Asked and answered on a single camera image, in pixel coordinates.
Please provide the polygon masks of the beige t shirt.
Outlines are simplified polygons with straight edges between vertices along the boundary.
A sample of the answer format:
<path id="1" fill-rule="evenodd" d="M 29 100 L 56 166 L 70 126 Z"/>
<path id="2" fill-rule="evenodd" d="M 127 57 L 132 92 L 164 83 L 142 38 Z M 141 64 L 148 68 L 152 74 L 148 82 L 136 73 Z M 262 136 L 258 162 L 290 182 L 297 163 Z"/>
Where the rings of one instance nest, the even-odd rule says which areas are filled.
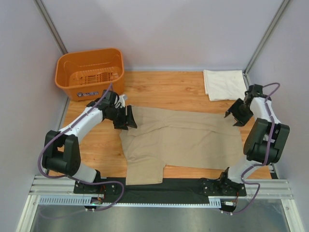
<path id="1" fill-rule="evenodd" d="M 224 170 L 243 156 L 232 116 L 133 106 L 137 128 L 120 133 L 126 185 L 160 184 L 165 166 Z"/>

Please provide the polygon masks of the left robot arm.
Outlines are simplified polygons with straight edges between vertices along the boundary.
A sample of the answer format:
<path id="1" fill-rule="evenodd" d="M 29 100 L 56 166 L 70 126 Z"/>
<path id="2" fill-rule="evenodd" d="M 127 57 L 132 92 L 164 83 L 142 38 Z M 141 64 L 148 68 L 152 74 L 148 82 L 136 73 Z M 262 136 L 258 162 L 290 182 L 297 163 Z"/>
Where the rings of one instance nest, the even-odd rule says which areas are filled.
<path id="1" fill-rule="evenodd" d="M 66 127 L 49 131 L 44 148 L 38 158 L 38 169 L 58 172 L 62 177 L 71 177 L 84 183 L 85 189 L 96 194 L 101 190 L 100 174 L 82 163 L 80 142 L 98 124 L 110 120 L 116 130 L 137 128 L 132 106 L 126 104 L 127 95 L 118 95 L 110 89 L 104 90 L 100 98 L 86 105 L 83 112 Z"/>

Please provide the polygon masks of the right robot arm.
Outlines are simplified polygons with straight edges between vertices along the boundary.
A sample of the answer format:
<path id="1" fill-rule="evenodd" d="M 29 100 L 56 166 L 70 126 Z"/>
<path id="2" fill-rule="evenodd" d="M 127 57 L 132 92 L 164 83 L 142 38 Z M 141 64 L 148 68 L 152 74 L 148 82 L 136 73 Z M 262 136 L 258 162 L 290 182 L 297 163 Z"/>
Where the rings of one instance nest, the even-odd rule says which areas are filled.
<path id="1" fill-rule="evenodd" d="M 266 95 L 263 89 L 258 84 L 249 86 L 245 98 L 237 99 L 225 113 L 225 117 L 234 117 L 234 126 L 243 127 L 252 117 L 254 125 L 244 144 L 244 157 L 220 175 L 217 188 L 223 195 L 241 189 L 254 171 L 281 158 L 290 127 L 281 123 L 272 109 L 271 95 L 275 91 Z"/>

